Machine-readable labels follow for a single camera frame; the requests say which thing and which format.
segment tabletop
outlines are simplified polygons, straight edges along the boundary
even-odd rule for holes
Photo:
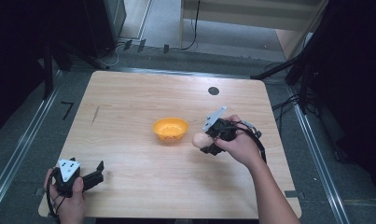
[[[210,88],[218,92],[210,93]],[[262,81],[95,72],[60,158],[76,158],[81,175],[104,161],[104,182],[85,192],[87,217],[258,218],[247,169],[229,153],[204,154],[191,144],[206,116],[221,106],[262,132],[268,165],[280,189],[295,187]],[[162,118],[188,122],[179,141],[152,131]],[[297,197],[288,197],[298,217]],[[46,197],[39,214],[48,214]]]

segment floor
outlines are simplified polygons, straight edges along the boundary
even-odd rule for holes
[[[249,75],[261,73],[276,63],[285,60],[275,31],[272,29],[233,26],[221,23],[198,22],[195,45],[185,51],[171,50],[164,54],[164,45],[178,48],[179,1],[152,0],[145,26],[135,32],[133,45],[129,49],[119,48],[117,54],[103,58],[113,63],[118,58],[113,71],[137,72],[185,72],[189,75],[217,74],[220,77],[249,78]],[[184,46],[191,43],[193,32],[191,24],[185,20]],[[145,40],[140,51],[139,44]],[[41,104],[51,103],[46,116],[42,118],[36,130],[35,138],[26,142],[26,151],[21,153],[20,168],[15,171],[7,191],[1,192],[0,223],[49,223],[50,220],[37,214],[41,200],[44,173],[58,159],[63,142],[68,135],[75,113],[94,68],[73,57],[71,72],[61,72],[57,93],[52,102],[41,100],[43,85],[39,86],[26,100],[24,105],[9,119],[0,132],[0,175],[5,171],[9,158],[15,148],[24,140],[24,132],[30,127]],[[284,102],[293,89],[284,81],[286,72],[264,80],[272,105]],[[72,110],[63,119],[67,105],[62,102],[74,102]],[[343,164],[335,160],[333,146],[329,141],[320,117],[307,114],[299,119],[299,112],[292,110],[283,115],[280,128],[285,154],[299,195],[303,211],[302,223],[338,223],[328,197],[325,180],[313,158],[313,151],[307,136],[301,128],[304,120],[309,121],[313,132],[314,145],[317,145],[320,158],[323,158],[331,183],[337,189],[348,219],[342,223],[376,223],[376,189],[370,178],[356,164]],[[86,223],[94,223],[95,218],[87,218]]]

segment gray floor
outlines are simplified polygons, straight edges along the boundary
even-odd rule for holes
[[[233,52],[231,55],[220,52],[216,54],[216,48],[206,52],[172,50],[163,54],[162,47],[159,46],[165,43],[172,45],[172,42],[166,40],[165,37],[163,38],[162,35],[149,36],[150,28],[151,26],[147,24],[144,31],[147,40],[144,50],[140,51],[138,46],[135,45],[126,50],[119,48],[118,63],[111,66],[111,70],[125,71],[128,68],[139,68],[154,69],[150,72],[165,70],[165,72],[173,71],[177,74],[182,71],[191,75],[205,76],[205,73],[211,73],[217,74],[219,77],[249,78],[250,75],[260,74],[273,66],[274,62],[281,60],[282,52],[279,47],[273,49],[274,53],[270,52],[269,56],[264,56],[267,55],[266,53],[258,53],[246,57],[242,51],[239,53]],[[268,46],[279,46],[274,35],[267,38],[267,41],[271,42],[267,43]],[[155,41],[163,44],[156,46]],[[246,43],[246,45],[261,46],[261,44],[251,42]],[[255,50],[267,49],[257,47]],[[70,72],[63,72],[63,78],[54,102],[34,141],[28,148],[27,154],[23,155],[22,164],[0,202],[0,223],[51,223],[49,219],[40,217],[37,213],[41,196],[35,196],[35,190],[42,187],[47,169],[53,166],[58,159],[91,74],[96,70],[85,62],[76,59],[76,57],[73,56],[72,58],[74,65]],[[111,53],[102,60],[106,63],[113,63],[117,60],[117,56]],[[283,71],[264,80],[272,105],[282,103],[290,95],[289,87],[283,81],[285,75],[286,72]],[[42,93],[43,85],[39,86],[27,98],[24,105],[1,130],[0,174],[42,103]],[[62,101],[74,103],[73,109],[66,119],[63,119],[63,117],[67,105],[63,105]],[[276,118],[278,115],[279,111],[274,111],[274,117]],[[350,223],[376,223],[376,189],[371,184],[369,175],[353,163],[343,164],[336,161],[333,146],[320,117],[309,113],[307,119],[310,121],[327,168],[341,195]],[[291,174],[299,194],[302,209],[301,222],[337,223],[321,178],[314,165],[306,138],[293,110],[283,115],[281,136]],[[87,223],[93,223],[94,220],[88,218]]]

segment human hand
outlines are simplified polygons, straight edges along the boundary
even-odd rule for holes
[[[232,115],[225,118],[228,121],[239,122],[241,121],[237,115]],[[239,128],[247,129],[243,124],[237,124]],[[214,143],[222,149],[229,152],[229,154],[238,162],[245,166],[249,166],[253,161],[260,159],[257,144],[249,137],[244,131],[237,130],[236,138],[232,141],[224,141],[220,138],[216,138]]]
[[[53,169],[49,169],[46,175],[44,187],[47,187],[48,179]],[[81,224],[83,223],[86,211],[83,192],[83,179],[78,177],[72,187],[73,195],[71,198],[64,198],[58,196],[56,186],[50,185],[50,198],[54,202],[53,207],[58,209],[58,215],[62,224]]]

